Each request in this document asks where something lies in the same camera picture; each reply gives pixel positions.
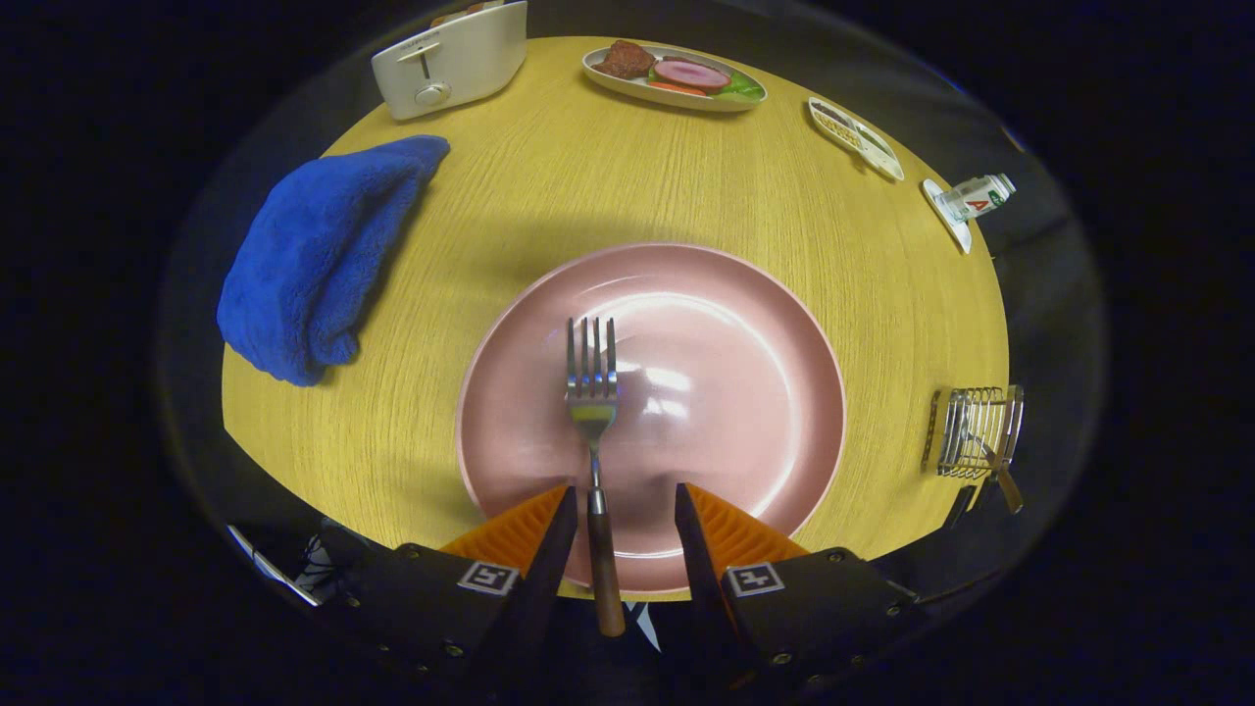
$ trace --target wood grain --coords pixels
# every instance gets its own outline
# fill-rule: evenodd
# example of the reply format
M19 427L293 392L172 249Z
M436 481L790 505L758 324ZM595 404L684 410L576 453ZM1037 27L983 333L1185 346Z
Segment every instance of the wood grain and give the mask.
M228 346L227 433L346 527L389 547L442 547L484 520L463 488L453 429L467 365L497 313L594 250L695 242L783 281L841 365L847 446L793 539L873 558L940 527L960 483L920 469L932 393L1008 376L1001 293L979 228L964 256L920 193L924 178L945 182L892 135L900 183L828 142L806 117L804 88L729 60L767 87L764 104L732 114L656 105L581 75L580 58L610 41L530 40L501 93L404 123L380 105L326 150L422 133L452 144L384 273L358 359L299 389ZM561 593L591 597L567 583Z
M615 542L610 533L610 514L587 515L589 557L592 562L592 598L597 606L597 627L606 637L624 633L624 603L615 569Z

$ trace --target white toaster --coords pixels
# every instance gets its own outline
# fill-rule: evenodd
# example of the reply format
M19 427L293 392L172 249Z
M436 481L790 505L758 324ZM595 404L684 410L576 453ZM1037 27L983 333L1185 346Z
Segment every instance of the white toaster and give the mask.
M394 119L501 90L527 55L527 1L458 16L375 54L370 68Z

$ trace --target wire rack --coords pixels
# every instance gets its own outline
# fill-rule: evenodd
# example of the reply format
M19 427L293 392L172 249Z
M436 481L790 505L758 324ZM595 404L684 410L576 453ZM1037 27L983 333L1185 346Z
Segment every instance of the wire rack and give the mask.
M1024 419L1024 390L943 389L932 396L924 470L946 478L998 477L1012 464Z

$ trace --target fork handle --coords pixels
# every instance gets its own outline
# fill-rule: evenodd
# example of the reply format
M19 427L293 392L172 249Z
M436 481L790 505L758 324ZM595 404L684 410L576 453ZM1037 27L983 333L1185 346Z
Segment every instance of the fork handle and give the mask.
M600 488L589 492L589 553L592 559L592 598L597 608L597 627L606 637L619 637L626 627L624 604L619 596L610 513L606 510L605 493Z
M1014 515L1024 509L1024 497L1019 493L1019 487L1012 479L1010 473L1007 469L998 472L998 488L1003 492L1003 498L1007 499L1007 509Z

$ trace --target meat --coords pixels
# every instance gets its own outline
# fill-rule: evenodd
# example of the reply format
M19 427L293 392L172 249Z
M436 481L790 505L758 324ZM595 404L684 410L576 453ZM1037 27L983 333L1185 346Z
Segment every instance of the meat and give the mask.
M732 83L732 78L718 69L697 61L659 61L654 64L654 71L670 83L692 85L707 93L715 93Z
M606 59L592 68L615 78L633 79L649 75L649 68L655 61L658 59L639 44L620 39L610 45Z
M684 56L663 56L663 60L664 61L688 61L689 64L697 64L699 66L705 66L705 64L702 64L699 61L694 61L693 59L685 59Z

